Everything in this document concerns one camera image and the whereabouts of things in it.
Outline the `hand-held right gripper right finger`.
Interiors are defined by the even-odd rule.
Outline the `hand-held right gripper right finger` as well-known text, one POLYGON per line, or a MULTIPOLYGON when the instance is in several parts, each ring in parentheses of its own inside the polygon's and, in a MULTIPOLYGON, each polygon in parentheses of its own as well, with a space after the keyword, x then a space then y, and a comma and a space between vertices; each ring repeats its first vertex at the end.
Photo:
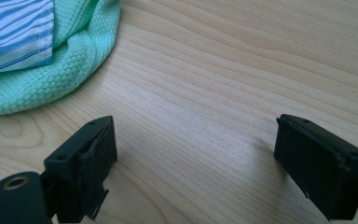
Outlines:
POLYGON ((329 220, 358 210, 358 147, 308 119, 282 114, 274 158, 329 220))

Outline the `blue striped white cloth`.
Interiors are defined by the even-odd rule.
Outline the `blue striped white cloth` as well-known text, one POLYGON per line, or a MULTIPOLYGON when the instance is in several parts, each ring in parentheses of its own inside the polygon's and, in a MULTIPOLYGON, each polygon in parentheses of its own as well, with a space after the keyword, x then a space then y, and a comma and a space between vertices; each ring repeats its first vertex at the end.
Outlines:
POLYGON ((0 72, 51 62, 53 0, 0 0, 0 72))

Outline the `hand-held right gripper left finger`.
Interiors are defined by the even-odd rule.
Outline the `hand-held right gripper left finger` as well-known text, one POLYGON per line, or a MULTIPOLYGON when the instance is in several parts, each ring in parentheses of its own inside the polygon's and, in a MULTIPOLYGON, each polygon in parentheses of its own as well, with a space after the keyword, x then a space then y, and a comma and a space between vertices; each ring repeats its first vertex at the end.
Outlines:
POLYGON ((48 213, 61 223, 96 218, 108 193, 103 182, 116 161, 114 119, 86 123, 44 160, 48 213))

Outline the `mint green knit cloth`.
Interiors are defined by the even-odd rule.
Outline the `mint green knit cloth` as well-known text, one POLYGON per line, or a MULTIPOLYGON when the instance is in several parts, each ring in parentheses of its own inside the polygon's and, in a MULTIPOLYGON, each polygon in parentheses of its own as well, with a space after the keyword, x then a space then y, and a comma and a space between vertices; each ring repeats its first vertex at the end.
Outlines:
POLYGON ((51 62, 0 72, 0 115, 53 102, 77 88, 117 39, 120 0, 53 0, 51 62))

